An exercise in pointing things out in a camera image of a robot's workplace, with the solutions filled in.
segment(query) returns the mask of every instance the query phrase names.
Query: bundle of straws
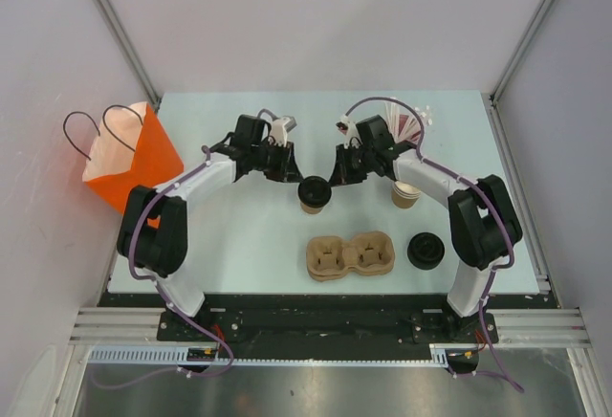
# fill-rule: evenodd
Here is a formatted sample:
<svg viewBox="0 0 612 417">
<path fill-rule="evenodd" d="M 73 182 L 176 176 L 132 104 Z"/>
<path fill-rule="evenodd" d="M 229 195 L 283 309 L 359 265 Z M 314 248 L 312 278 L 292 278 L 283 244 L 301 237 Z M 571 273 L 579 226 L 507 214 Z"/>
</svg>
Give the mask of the bundle of straws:
<svg viewBox="0 0 612 417">
<path fill-rule="evenodd" d="M 433 124 L 431 118 L 431 108 L 426 106 L 424 110 L 415 107 L 414 110 L 419 113 L 423 124 L 429 126 Z M 384 111 L 386 114 L 386 125 L 389 127 L 389 132 L 393 135 L 395 143 L 409 142 L 416 143 L 421 137 L 421 129 L 416 118 L 412 115 L 402 114 L 400 106 L 396 103 L 385 102 Z"/>
</svg>

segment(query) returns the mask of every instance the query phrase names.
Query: white table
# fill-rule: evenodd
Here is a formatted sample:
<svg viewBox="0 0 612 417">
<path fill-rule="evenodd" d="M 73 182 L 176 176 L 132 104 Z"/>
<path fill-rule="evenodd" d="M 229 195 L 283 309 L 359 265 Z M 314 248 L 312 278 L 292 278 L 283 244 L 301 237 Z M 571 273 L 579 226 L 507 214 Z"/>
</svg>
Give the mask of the white table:
<svg viewBox="0 0 612 417">
<path fill-rule="evenodd" d="M 383 95 L 412 106 L 433 108 L 424 152 L 456 171 L 484 177 L 503 176 L 486 111 L 477 91 L 393 91 L 166 94 L 160 119 L 186 167 L 202 160 L 200 146 L 212 145 L 233 130 L 240 114 L 255 115 L 266 107 L 277 115 L 294 116 L 290 134 L 295 158 L 304 176 L 328 179 L 335 146 L 342 135 L 335 127 L 340 114 L 359 99 Z M 352 115 L 356 120 L 383 113 L 380 103 L 367 103 Z M 318 215 L 299 207 L 297 184 L 265 180 L 253 172 L 202 203 L 189 217 L 186 259 L 200 262 L 194 279 L 205 293 L 237 294 L 427 294 L 446 293 L 454 280 L 458 257 L 451 242 L 447 211 L 423 196 L 408 210 L 391 202 L 391 182 L 370 174 L 355 186 L 335 187 L 332 200 Z M 306 244 L 315 236 L 350 239 L 359 232 L 381 230 L 393 240 L 395 268 L 387 275 L 318 282 L 306 271 Z M 446 246 L 442 263 L 433 271 L 413 267 L 406 257 L 410 238 L 418 232 L 438 234 Z M 516 264 L 500 272 L 493 292 L 538 292 L 525 242 L 515 247 Z M 149 282 L 131 278 L 119 256 L 108 287 L 111 293 L 154 293 Z"/>
</svg>

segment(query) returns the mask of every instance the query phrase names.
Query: bag handle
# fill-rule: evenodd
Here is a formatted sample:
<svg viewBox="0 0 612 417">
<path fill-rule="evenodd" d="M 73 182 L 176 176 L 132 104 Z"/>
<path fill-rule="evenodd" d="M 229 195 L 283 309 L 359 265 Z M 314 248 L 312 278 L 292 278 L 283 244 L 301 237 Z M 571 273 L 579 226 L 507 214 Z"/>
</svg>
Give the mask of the bag handle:
<svg viewBox="0 0 612 417">
<path fill-rule="evenodd" d="M 87 118 L 89 118 L 89 120 L 92 122 L 92 124 L 94 125 L 94 127 L 96 128 L 96 131 L 98 132 L 98 136 L 100 135 L 99 133 L 99 128 L 96 125 L 96 121 L 94 121 L 94 118 L 92 118 L 89 114 L 87 113 L 83 113 L 82 111 L 73 111 L 72 113 L 70 113 L 68 116 L 66 116 L 66 119 L 64 119 L 64 124 L 63 124 L 63 129 L 64 129 L 64 136 L 66 137 L 66 140 L 68 140 L 68 143 L 70 143 L 72 145 L 72 147 L 74 149 L 76 149 L 76 151 L 78 151 L 80 154 L 82 154 L 83 156 L 85 156 L 87 158 L 88 161 L 91 161 L 92 158 L 89 157 L 87 154 L 85 154 L 83 151 L 80 150 L 80 148 L 77 147 L 77 145 L 75 144 L 75 142 L 73 142 L 73 140 L 68 136 L 68 131 L 66 130 L 66 124 L 68 123 L 68 119 L 73 116 L 74 114 L 82 114 L 83 116 L 87 116 Z"/>
<path fill-rule="evenodd" d="M 108 128 L 108 125 L 106 124 L 106 113 L 108 113 L 111 109 L 113 108 L 123 108 L 123 109 L 127 109 L 128 111 L 134 113 L 136 115 L 136 117 L 138 118 L 138 120 L 141 122 L 141 125 L 144 125 L 144 122 L 142 121 L 142 117 L 140 114 L 138 114 L 136 111 L 134 111 L 132 108 L 130 108 L 129 106 L 123 106 L 122 104 L 111 104 L 108 108 L 106 108 L 104 110 L 104 112 L 102 113 L 102 123 L 104 124 L 104 127 L 106 127 L 106 130 L 108 131 L 108 133 L 110 133 L 113 137 L 115 137 L 115 140 L 117 140 L 119 143 L 123 144 L 125 147 L 127 147 L 130 151 L 132 152 L 136 152 L 136 149 L 134 149 L 132 146 L 130 146 L 128 143 L 126 143 L 125 141 L 123 141 L 121 138 L 119 138 L 117 135 L 115 135 L 115 133 L 113 133 L 113 131 Z"/>
</svg>

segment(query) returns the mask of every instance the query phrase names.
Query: orange bag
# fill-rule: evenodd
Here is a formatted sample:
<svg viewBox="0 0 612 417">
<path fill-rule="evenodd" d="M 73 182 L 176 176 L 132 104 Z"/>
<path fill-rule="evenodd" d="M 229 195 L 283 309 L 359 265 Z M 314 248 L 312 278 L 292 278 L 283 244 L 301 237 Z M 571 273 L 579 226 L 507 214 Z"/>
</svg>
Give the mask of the orange bag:
<svg viewBox="0 0 612 417">
<path fill-rule="evenodd" d="M 81 151 L 66 132 L 66 123 L 75 114 L 87 116 L 98 131 L 89 155 Z M 64 120 L 64 135 L 87 158 L 83 183 L 119 213 L 125 212 L 133 187 L 154 187 L 184 170 L 174 145 L 146 102 L 109 106 L 102 114 L 100 126 L 88 114 L 72 112 Z"/>
</svg>

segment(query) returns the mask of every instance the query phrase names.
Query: floor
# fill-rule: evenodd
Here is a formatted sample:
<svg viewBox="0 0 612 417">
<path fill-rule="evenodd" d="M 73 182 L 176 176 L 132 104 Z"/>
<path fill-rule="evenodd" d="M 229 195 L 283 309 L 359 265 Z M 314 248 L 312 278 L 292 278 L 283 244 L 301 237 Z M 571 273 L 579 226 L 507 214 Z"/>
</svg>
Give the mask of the floor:
<svg viewBox="0 0 612 417">
<path fill-rule="evenodd" d="M 425 153 L 461 173 L 503 174 L 482 98 L 477 91 L 324 92 L 166 94 L 159 113 L 168 136 L 186 167 L 202 159 L 200 146 L 220 141 L 233 130 L 240 114 L 255 115 L 262 107 L 291 115 L 297 128 L 290 134 L 295 158 L 304 176 L 329 178 L 335 145 L 342 135 L 335 127 L 340 114 L 355 101 L 378 94 L 432 108 Z M 353 116 L 365 119 L 384 113 L 382 103 L 366 104 Z M 253 173 L 218 191 L 189 216 L 189 251 L 184 265 L 204 293 L 236 294 L 431 294 L 446 293 L 454 281 L 458 257 L 450 243 L 448 213 L 423 196 L 409 210 L 391 202 L 391 182 L 371 174 L 355 186 L 334 188 L 332 201 L 318 215 L 304 213 L 296 185 L 265 180 Z M 196 202 L 197 196 L 189 199 Z M 387 275 L 345 278 L 320 283 L 308 276 L 308 241 L 321 235 L 350 239 L 359 232 L 381 230 L 395 247 L 396 262 Z M 446 256 L 433 271 L 413 267 L 406 256 L 409 239 L 421 231 L 438 234 Z M 493 292 L 537 293 L 533 266 L 525 242 L 515 247 L 516 265 L 499 273 Z M 111 293 L 153 293 L 149 282 L 127 272 L 119 257 L 109 285 Z"/>
<path fill-rule="evenodd" d="M 119 391 L 84 381 L 76 417 L 583 416 L 565 351 L 499 352 L 526 389 L 486 377 L 453 380 L 440 368 L 242 366 L 214 379 L 174 372 Z M 158 366 L 88 366 L 99 383 L 120 384 Z M 484 355 L 479 369 L 494 369 Z"/>
</svg>

